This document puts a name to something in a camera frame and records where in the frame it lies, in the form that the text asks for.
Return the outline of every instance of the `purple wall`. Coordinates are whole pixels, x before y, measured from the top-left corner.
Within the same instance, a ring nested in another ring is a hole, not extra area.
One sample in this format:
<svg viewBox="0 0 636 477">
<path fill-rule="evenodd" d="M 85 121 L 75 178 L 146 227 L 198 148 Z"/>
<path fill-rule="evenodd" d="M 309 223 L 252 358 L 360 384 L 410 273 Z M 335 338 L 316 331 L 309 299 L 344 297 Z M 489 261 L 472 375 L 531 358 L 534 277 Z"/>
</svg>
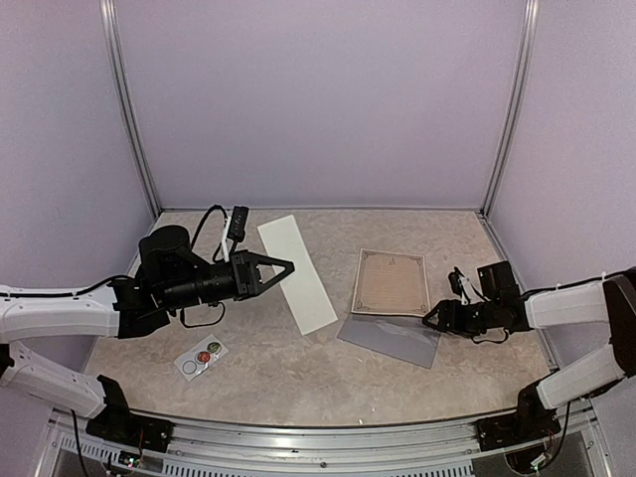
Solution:
<svg viewBox="0 0 636 477">
<path fill-rule="evenodd" d="M 0 9 L 0 283 L 80 286 L 125 271 L 151 225 L 96 1 Z M 33 340 L 78 369 L 92 339 Z M 27 475 L 50 407 L 0 389 L 0 474 Z"/>
<path fill-rule="evenodd" d="M 524 2 L 117 2 L 165 207 L 480 205 Z"/>
<path fill-rule="evenodd" d="M 636 3 L 544 0 L 492 222 L 527 286 L 636 265 Z M 554 329 L 559 361 L 607 342 Z M 636 381 L 595 400 L 619 476 L 636 475 Z"/>
</svg>

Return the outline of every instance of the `beige tabletop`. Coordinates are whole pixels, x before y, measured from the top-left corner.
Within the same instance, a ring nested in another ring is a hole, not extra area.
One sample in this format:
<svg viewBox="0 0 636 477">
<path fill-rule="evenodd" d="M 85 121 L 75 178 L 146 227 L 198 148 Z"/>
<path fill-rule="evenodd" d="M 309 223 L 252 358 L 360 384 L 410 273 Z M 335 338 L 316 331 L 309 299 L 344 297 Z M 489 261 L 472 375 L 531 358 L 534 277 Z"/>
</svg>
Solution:
<svg viewBox="0 0 636 477">
<path fill-rule="evenodd" d="M 212 328 L 185 329 L 174 319 L 145 338 L 100 338 L 85 371 L 118 380 L 133 408 L 279 425 L 398 423 L 496 410 L 514 406 L 521 388 L 548 373 L 534 332 L 515 334 L 503 345 L 442 336 L 431 370 L 336 338 L 351 309 L 360 248 L 425 255 L 431 305 L 454 297 L 446 279 L 453 266 L 479 283 L 476 268 L 499 257 L 473 213 L 252 210 L 242 247 L 264 253 L 256 226 L 290 214 L 338 322 L 301 336 L 276 286 L 229 302 L 225 319 Z M 165 213 L 157 227 L 180 224 L 192 234 L 201 215 Z M 197 253 L 210 258 L 221 226 L 215 213 Z M 218 312 L 198 307 L 188 320 L 211 320 Z M 174 360 L 212 332 L 230 351 L 186 381 Z"/>
</svg>

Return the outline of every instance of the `round sticker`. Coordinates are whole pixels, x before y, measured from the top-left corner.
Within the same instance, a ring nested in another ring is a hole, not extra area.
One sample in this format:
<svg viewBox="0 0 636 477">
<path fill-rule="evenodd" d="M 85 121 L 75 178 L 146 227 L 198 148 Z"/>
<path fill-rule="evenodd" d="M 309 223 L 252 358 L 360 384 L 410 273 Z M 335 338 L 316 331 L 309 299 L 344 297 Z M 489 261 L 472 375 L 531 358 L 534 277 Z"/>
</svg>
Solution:
<svg viewBox="0 0 636 477">
<path fill-rule="evenodd" d="M 210 358 L 211 358 L 211 355 L 207 351 L 202 351 L 201 353 L 197 355 L 197 361 L 203 364 L 206 364 L 210 360 Z"/>
<path fill-rule="evenodd" d="M 217 343 L 216 341 L 208 344 L 208 351 L 213 355 L 218 353 L 221 350 L 221 343 Z"/>
<path fill-rule="evenodd" d="M 194 361 L 186 361 L 181 367 L 184 375 L 192 375 L 197 371 L 197 364 Z"/>
</svg>

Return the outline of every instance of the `red sticker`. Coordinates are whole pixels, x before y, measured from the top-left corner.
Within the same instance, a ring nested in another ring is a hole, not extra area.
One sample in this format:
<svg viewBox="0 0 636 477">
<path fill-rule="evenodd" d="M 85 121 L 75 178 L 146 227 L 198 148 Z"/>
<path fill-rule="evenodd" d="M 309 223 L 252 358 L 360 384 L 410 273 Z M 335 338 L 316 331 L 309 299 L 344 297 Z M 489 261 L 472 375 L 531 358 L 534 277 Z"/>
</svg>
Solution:
<svg viewBox="0 0 636 477">
<path fill-rule="evenodd" d="M 202 351 L 197 355 L 197 361 L 199 363 L 207 363 L 210 360 L 210 357 L 210 353 L 208 353 L 207 351 Z"/>
</svg>

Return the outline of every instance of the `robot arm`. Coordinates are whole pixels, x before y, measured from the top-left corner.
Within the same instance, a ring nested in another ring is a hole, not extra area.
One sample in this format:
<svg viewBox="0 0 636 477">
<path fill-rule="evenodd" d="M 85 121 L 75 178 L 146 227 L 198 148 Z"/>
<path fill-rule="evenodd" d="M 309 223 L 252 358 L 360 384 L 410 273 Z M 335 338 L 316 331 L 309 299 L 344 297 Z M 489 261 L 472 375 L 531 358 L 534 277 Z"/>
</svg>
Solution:
<svg viewBox="0 0 636 477">
<path fill-rule="evenodd" d="M 244 239 L 247 208 L 235 208 L 224 240 Z M 119 384 L 73 372 L 29 350 L 31 337 L 91 335 L 118 339 L 147 336 L 170 323 L 178 310 L 257 296 L 294 271 L 293 263 L 247 250 L 227 251 L 207 262 L 192 251 L 186 229 L 162 227 L 139 243 L 134 277 L 118 275 L 83 289 L 0 286 L 0 386 L 19 389 L 90 418 L 86 432 L 107 440 L 165 452 L 172 423 L 130 412 Z M 259 267 L 282 271 L 267 282 Z"/>
<path fill-rule="evenodd" d="M 507 333 L 556 325 L 606 322 L 610 342 L 519 392 L 513 413 L 477 421 L 482 450 L 515 445 L 560 431 L 556 409 L 573 399 L 604 393 L 636 375 L 636 268 L 554 289 L 521 294 L 510 263 L 478 269 L 483 301 L 442 300 L 422 323 L 441 332 L 474 338 L 491 328 Z M 459 270 L 449 275 L 463 296 Z"/>
</svg>

